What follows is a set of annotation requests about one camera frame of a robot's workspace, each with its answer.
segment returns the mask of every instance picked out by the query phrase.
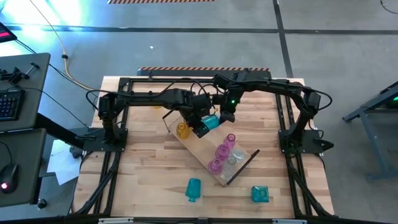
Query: black desk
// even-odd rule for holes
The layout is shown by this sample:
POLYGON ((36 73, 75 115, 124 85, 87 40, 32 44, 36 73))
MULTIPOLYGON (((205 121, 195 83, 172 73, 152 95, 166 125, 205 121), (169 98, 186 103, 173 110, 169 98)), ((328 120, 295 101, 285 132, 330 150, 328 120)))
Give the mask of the black desk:
MULTIPOLYGON (((26 72, 31 67, 31 62, 36 63, 40 68, 33 69, 33 71, 29 73, 30 78, 28 80, 21 80, 18 85, 21 88, 43 90, 50 62, 49 53, 0 57, 0 68, 11 72, 14 67, 17 67, 20 71, 26 72)), ((12 87, 12 85, 7 81, 0 81, 0 90, 7 90, 10 87, 12 87)), ((41 91, 31 89, 24 90, 26 91, 25 100, 19 119, 17 121, 1 121, 0 133, 30 128, 45 128, 52 136, 83 149, 83 142, 76 139, 75 133, 61 127, 44 115, 38 113, 40 98, 42 96, 41 91)))
MULTIPOLYGON (((18 187, 11 194, 0 192, 0 207, 37 203, 38 179, 43 154, 46 131, 44 128, 0 134, 0 141, 6 143, 11 151, 13 162, 19 166, 18 187)), ((9 163, 7 149, 0 146, 0 169, 9 163)))

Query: wooden table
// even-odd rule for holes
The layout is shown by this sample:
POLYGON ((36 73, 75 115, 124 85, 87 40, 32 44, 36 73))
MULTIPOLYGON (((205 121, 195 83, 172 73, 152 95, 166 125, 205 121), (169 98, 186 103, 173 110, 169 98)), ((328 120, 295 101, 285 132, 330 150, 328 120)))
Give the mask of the wooden table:
MULTIPOLYGON (((119 78, 104 77, 101 89, 117 91, 119 78)), ((290 80, 303 83, 303 79, 290 80)), ((134 83, 133 90, 160 92, 167 85, 134 83)), ((190 85, 176 83, 173 87, 189 88, 190 85)), ((235 113, 235 123, 225 124, 233 130, 237 143, 248 153, 252 154, 256 149, 261 151, 231 185, 222 187, 177 138, 168 133, 162 121, 166 109, 148 106, 130 108, 127 119, 129 136, 119 165, 112 216, 294 217, 285 158, 279 149, 277 131, 280 127, 276 109, 275 95, 272 93, 254 91, 245 93, 241 98, 235 113), (202 198, 196 203, 188 202, 185 196, 190 178, 202 181, 202 198), (251 187, 255 185, 268 186, 269 203, 252 202, 251 187)), ((294 103, 293 109, 297 119, 299 111, 294 103)), ((289 126, 287 116, 285 123, 289 126)), ((93 127, 102 127, 96 113, 93 127)), ((76 209, 84 204, 97 187, 103 157, 103 152, 94 152, 82 165, 75 192, 76 209)), ((333 213, 321 160, 314 155, 303 154, 303 164, 308 187, 326 211, 333 213)), ((101 211, 107 192, 108 188, 105 188, 101 211)), ((297 194, 300 208, 305 212, 301 191, 298 190, 297 194)))

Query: gray floor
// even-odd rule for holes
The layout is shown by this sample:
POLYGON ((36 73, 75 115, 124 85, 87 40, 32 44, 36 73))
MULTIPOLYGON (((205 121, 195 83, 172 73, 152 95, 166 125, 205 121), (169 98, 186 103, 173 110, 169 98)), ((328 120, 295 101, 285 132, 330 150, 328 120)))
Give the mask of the gray floor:
MULTIPOLYGON (((101 27, 218 27, 276 28, 272 0, 216 0, 213 3, 106 5, 106 1, 49 1, 39 5, 54 24, 101 27), (77 16, 68 13, 74 8, 77 16)), ((397 15, 386 12, 379 0, 280 0, 286 29, 398 29, 397 15)), ((388 7, 398 11, 398 3, 388 7)), ((45 24, 31 10, 17 12, 8 4, 0 21, 45 24)), ((63 70, 62 50, 52 32, 26 27, 15 32, 37 52, 50 52, 51 63, 63 70)), ((105 75, 134 75, 144 66, 269 67, 273 77, 286 77, 277 34, 173 34, 60 32, 75 78, 99 88, 105 75)), ((344 218, 398 223, 398 179, 367 182, 364 175, 379 168, 359 120, 345 124, 341 117, 397 81, 398 35, 287 35, 295 78, 334 98, 315 123, 335 147, 325 153, 326 174, 333 206, 344 218)), ((16 43, 0 45, 0 56, 27 54, 16 43)), ((85 92, 49 70, 45 91, 90 124, 93 110, 85 92)), ((80 128, 45 96, 40 112, 67 128, 80 128)), ((394 152, 396 116, 372 119, 383 146, 394 152)), ((49 206, 37 211, 20 205, 0 209, 0 220, 66 214, 73 182, 57 186, 44 182, 41 195, 49 206)))

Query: orange and black striped tape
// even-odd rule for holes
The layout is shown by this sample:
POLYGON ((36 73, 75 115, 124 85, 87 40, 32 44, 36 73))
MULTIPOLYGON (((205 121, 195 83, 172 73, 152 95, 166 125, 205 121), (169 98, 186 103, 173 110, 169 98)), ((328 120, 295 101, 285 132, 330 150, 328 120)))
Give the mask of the orange and black striped tape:
POLYGON ((212 1, 214 1, 214 0, 108 0, 108 4, 212 2, 212 1))
MULTIPOLYGON (((141 67, 139 70, 185 70, 185 71, 242 71, 245 68, 229 67, 141 67)), ((268 71, 268 68, 247 68, 250 71, 268 71)))

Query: computer mouse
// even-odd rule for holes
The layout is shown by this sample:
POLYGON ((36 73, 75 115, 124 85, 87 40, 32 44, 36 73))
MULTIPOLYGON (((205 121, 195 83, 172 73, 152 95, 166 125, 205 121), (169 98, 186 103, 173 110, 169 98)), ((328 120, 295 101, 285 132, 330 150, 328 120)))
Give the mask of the computer mouse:
POLYGON ((0 190, 4 194, 13 193, 18 186, 18 165, 8 164, 0 171, 0 190))

